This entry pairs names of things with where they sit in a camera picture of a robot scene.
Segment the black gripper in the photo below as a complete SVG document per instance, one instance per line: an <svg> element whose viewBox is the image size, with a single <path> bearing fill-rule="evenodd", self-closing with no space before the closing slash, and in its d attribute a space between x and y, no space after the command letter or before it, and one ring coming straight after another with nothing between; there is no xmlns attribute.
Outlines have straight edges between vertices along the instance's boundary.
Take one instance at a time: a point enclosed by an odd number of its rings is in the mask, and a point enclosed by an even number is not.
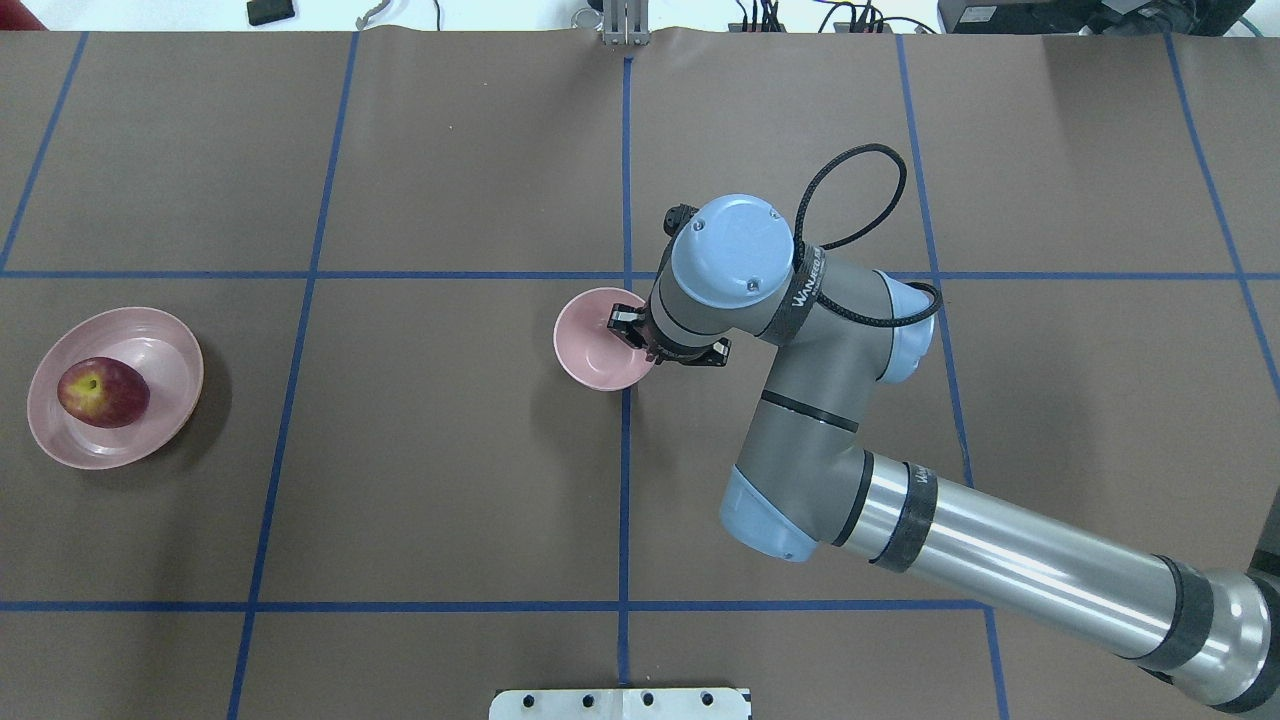
<svg viewBox="0 0 1280 720"><path fill-rule="evenodd" d="M655 365L724 366L732 348L727 337L687 331L666 313L648 313L645 306L614 304L607 329L626 334L627 342Z"/></svg>

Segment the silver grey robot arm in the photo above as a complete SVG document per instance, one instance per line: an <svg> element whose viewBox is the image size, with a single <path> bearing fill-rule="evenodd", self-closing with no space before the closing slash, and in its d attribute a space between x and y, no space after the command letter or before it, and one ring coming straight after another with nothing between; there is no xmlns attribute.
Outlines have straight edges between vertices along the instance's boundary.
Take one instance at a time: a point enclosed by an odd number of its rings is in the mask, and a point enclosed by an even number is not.
<svg viewBox="0 0 1280 720"><path fill-rule="evenodd" d="M608 329L654 363L723 366L730 331L776 348L719 510L759 553L829 544L1075 635L1185 696L1277 716L1277 575L1140 553L861 447L879 384L927 354L940 292L831 256L767 201L732 193L664 217L639 306Z"/></svg>

